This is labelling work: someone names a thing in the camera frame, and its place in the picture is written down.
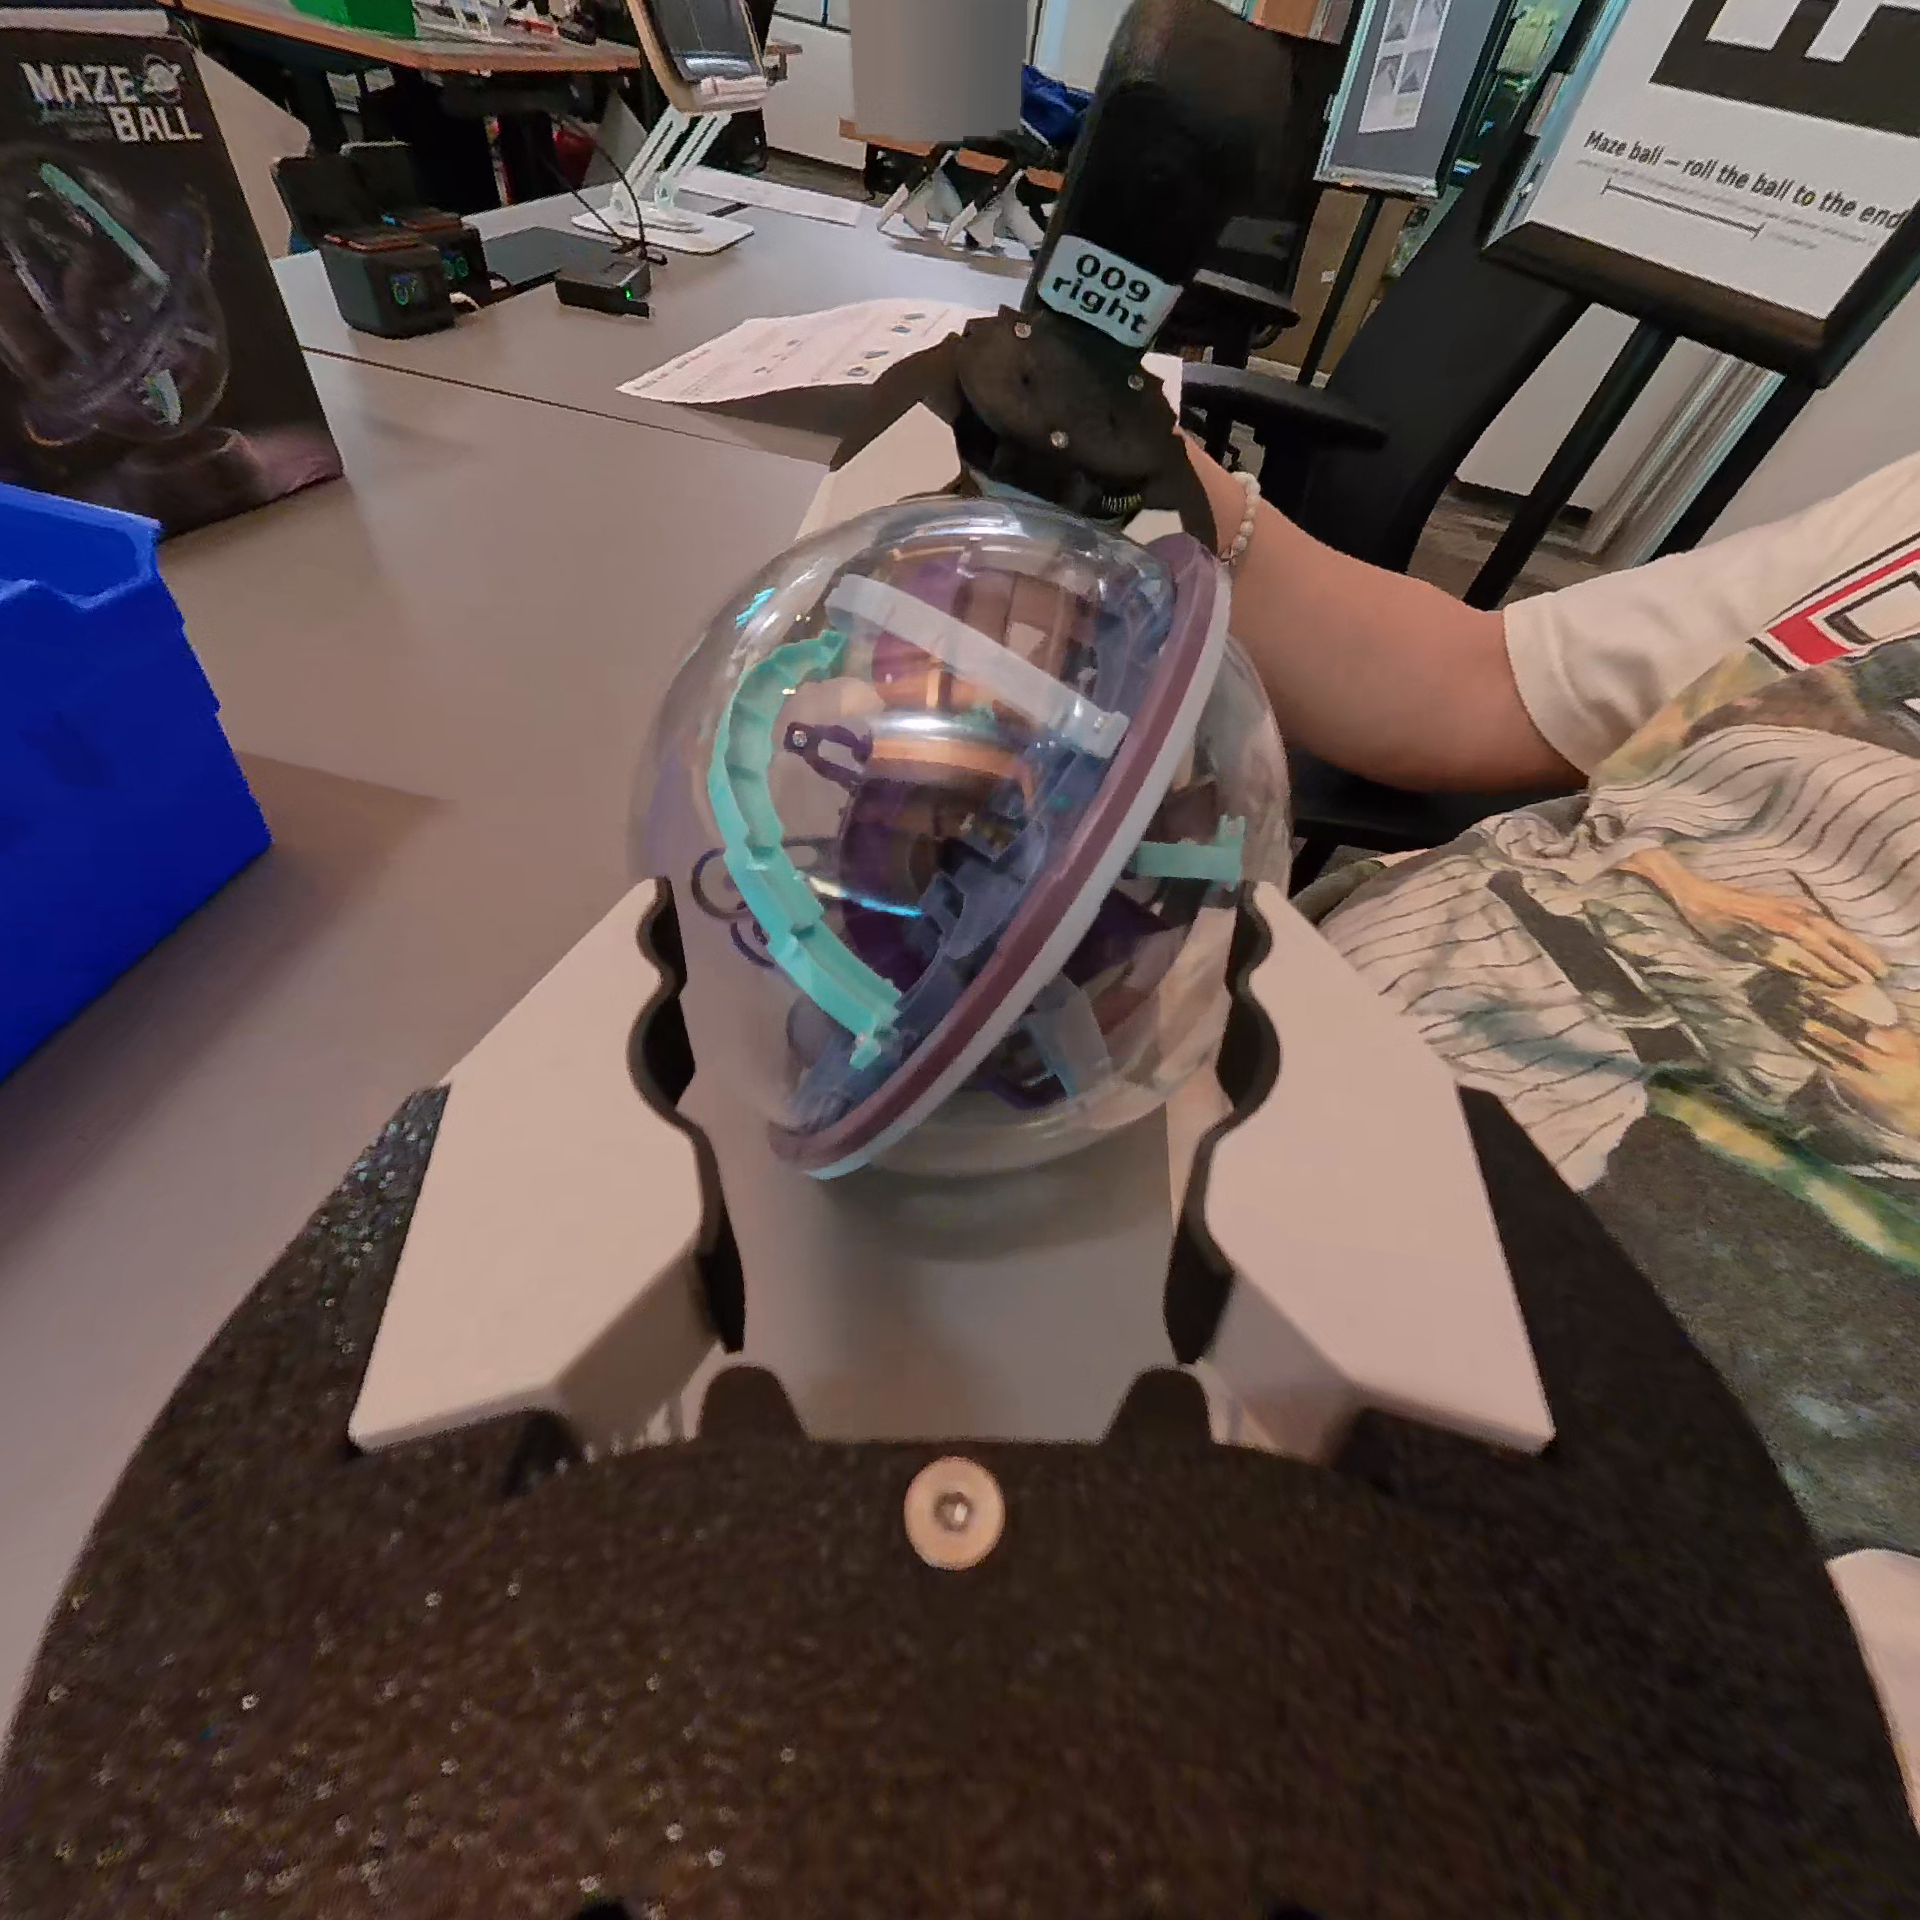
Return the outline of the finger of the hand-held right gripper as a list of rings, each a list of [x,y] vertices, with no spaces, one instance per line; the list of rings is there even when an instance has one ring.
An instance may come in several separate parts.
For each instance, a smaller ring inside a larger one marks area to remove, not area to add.
[[[902,499],[952,492],[962,462],[956,350],[920,350],[857,398],[848,433],[819,480],[803,530],[828,530]]]
[[[1226,559],[1226,512],[1214,503],[1216,491],[1210,491],[1207,480],[1213,471],[1214,463],[1207,455],[1191,446],[1179,424],[1172,427],[1153,470],[1153,512],[1175,515],[1182,531],[1222,562]]]

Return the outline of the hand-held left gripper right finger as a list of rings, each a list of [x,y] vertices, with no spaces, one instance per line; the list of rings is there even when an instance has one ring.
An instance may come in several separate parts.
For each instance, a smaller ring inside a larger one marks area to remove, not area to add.
[[[1366,1411],[1539,1455],[1553,1417],[1453,1075],[1270,883],[1235,1011],[1255,1083],[1194,1155],[1188,1235],[1222,1278],[1194,1336],[1213,1437],[1328,1462]]]

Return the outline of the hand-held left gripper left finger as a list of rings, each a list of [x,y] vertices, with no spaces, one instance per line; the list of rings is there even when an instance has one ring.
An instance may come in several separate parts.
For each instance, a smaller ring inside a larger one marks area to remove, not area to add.
[[[720,1336],[697,1267],[717,1222],[699,1145],[640,1092],[635,1022],[665,989],[644,881],[444,1084],[348,1437],[385,1452],[520,1413],[588,1455],[690,1437]]]

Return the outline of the clear plastic maze ball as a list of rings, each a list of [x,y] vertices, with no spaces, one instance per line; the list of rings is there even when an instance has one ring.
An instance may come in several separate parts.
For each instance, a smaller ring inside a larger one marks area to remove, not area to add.
[[[1224,562],[1023,499],[810,528],[689,649],[637,787],[695,1061],[814,1182],[1021,1172],[1162,1110],[1291,854]]]

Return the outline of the person's right forearm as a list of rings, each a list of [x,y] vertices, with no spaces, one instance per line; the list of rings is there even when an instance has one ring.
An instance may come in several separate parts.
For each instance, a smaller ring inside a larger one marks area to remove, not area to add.
[[[1329,548],[1216,463],[1207,480],[1237,556],[1230,632],[1287,747],[1410,793],[1583,785],[1520,700],[1501,613]]]

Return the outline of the white paper sheet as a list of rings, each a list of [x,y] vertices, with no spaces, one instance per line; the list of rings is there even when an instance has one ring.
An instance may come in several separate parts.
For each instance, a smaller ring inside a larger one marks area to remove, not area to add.
[[[991,307],[954,300],[855,300],[789,317],[747,319],[619,385],[652,404],[717,408],[763,395],[869,389]]]

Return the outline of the white stands with blue gear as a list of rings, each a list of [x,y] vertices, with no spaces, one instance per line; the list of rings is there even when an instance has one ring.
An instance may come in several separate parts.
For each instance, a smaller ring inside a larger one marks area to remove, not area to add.
[[[898,240],[1029,265],[1063,189],[1069,154],[1025,128],[937,143],[882,201],[875,225]]]

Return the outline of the black office chair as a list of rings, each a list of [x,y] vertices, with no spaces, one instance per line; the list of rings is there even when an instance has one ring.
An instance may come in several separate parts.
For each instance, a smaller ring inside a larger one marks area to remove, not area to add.
[[[1293,462],[1287,447],[1267,447],[1257,495],[1312,538],[1406,578],[1454,470],[1581,313],[1570,295],[1483,256],[1494,197],[1494,176],[1478,172],[1360,326],[1328,385],[1260,415],[1264,424],[1367,421],[1381,430],[1380,446],[1322,446],[1305,462]],[[1422,854],[1508,805],[1576,790],[1413,793],[1282,746],[1300,837],[1289,888],[1299,901],[1332,899],[1359,879],[1359,863],[1332,868],[1341,847],[1357,850],[1359,860]]]

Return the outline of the grey framed poster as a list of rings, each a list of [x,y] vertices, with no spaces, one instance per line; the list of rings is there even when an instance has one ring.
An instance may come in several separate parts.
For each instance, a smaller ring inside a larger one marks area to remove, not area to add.
[[[1355,5],[1313,179],[1329,189],[1436,202],[1508,13],[1505,3]]]

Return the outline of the black sign stand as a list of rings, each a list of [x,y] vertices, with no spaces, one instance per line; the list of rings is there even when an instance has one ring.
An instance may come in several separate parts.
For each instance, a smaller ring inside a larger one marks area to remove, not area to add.
[[[1598,471],[1583,552],[1635,566],[1697,546],[1816,398],[1808,378],[1633,323],[1478,566],[1469,601],[1505,598]]]

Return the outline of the tablet on white stand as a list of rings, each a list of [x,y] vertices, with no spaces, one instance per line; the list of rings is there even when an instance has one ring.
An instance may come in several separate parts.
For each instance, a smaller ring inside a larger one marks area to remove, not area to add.
[[[614,164],[620,229],[648,248],[709,256],[753,228],[682,206],[693,172],[733,121],[763,106],[771,85],[749,5],[627,3],[663,110],[633,157]]]

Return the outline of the black battery charger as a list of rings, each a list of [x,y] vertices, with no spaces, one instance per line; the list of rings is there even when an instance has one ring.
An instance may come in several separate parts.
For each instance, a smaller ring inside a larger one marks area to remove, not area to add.
[[[473,307],[492,303],[492,271],[486,245],[460,215],[418,206],[389,213],[389,221],[411,240],[438,252],[450,300]]]
[[[342,319],[376,337],[447,332],[454,304],[440,248],[405,228],[348,228],[315,243]]]

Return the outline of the framed marker sign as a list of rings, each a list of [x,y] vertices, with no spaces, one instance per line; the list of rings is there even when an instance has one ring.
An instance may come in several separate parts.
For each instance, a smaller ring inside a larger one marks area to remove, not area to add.
[[[1820,392],[1915,281],[1914,3],[1612,3],[1485,229],[1516,273]]]

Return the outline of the blue plastic bin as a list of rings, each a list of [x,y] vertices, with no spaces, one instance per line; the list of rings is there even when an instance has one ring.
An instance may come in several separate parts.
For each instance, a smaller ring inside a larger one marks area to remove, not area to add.
[[[270,835],[140,515],[1,488],[1,1075]]]

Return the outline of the dark printed toy box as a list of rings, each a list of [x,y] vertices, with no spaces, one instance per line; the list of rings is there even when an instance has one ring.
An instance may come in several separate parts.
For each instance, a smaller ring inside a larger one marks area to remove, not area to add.
[[[342,471],[192,43],[4,7],[4,480],[172,536]]]

